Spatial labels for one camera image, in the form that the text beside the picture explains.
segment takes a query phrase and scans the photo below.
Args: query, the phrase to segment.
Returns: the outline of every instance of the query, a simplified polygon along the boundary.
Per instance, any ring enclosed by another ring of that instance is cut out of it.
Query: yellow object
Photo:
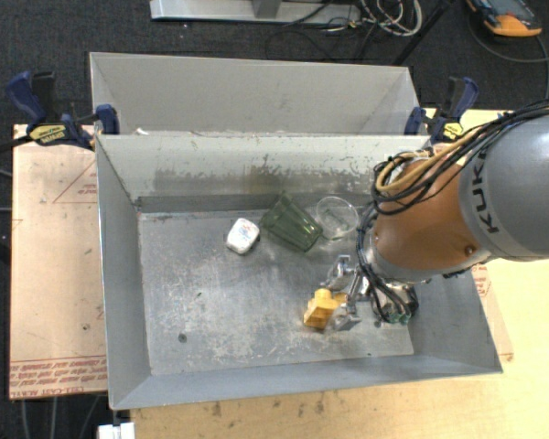
[[[325,328],[333,311],[345,302],[345,293],[332,296],[329,289],[318,289],[314,297],[309,300],[307,311],[303,314],[303,323],[308,327]]]
[[[443,135],[449,138],[452,141],[455,141],[463,134],[464,129],[457,122],[446,123],[443,128]]]

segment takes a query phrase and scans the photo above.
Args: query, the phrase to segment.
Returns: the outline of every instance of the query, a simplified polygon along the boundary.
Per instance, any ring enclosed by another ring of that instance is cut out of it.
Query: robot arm
[[[333,290],[353,274],[332,329],[358,323],[361,300],[370,300],[382,321],[406,323],[419,306],[415,284],[436,275],[496,258],[549,258],[549,101],[452,143],[399,153],[374,172],[358,228],[358,264],[343,263],[328,279]]]

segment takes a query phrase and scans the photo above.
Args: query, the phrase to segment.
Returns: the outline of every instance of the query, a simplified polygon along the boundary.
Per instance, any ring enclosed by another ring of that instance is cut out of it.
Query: green glass
[[[264,213],[259,225],[303,252],[311,249],[323,232],[314,218],[286,192]]]

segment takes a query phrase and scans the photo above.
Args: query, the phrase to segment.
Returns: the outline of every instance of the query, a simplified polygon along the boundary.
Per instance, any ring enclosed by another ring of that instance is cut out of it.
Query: white object
[[[258,239],[260,229],[253,222],[238,218],[228,233],[226,246],[239,254],[247,253]]]
[[[98,427],[98,439],[135,439],[135,424],[122,423],[119,426],[105,424]]]

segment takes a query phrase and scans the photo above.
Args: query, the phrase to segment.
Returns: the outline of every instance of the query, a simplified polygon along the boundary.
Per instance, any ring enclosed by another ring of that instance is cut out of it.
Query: cable bundle
[[[364,242],[366,233],[373,227],[379,214],[396,215],[411,208],[417,203],[429,200],[440,193],[469,164],[469,160],[480,152],[485,151],[497,142],[510,129],[536,119],[549,115],[549,99],[536,102],[514,112],[505,112],[498,119],[468,129],[455,142],[445,146],[439,153],[434,154],[431,148],[415,152],[402,152],[379,163],[374,168],[374,181],[371,188],[371,202],[362,213],[361,223],[357,229],[356,252],[362,273],[370,282],[371,302],[384,322],[392,323],[391,317],[382,309],[378,291],[383,293],[398,308],[402,320],[408,320],[418,306],[414,288],[405,287],[406,293],[411,297],[414,307],[407,304],[388,284],[382,279],[364,254]],[[423,163],[407,171],[405,166],[422,158]],[[461,167],[446,183],[431,195],[427,195],[437,178],[444,174],[454,164],[463,161]],[[392,203],[397,207],[383,209],[382,204]]]

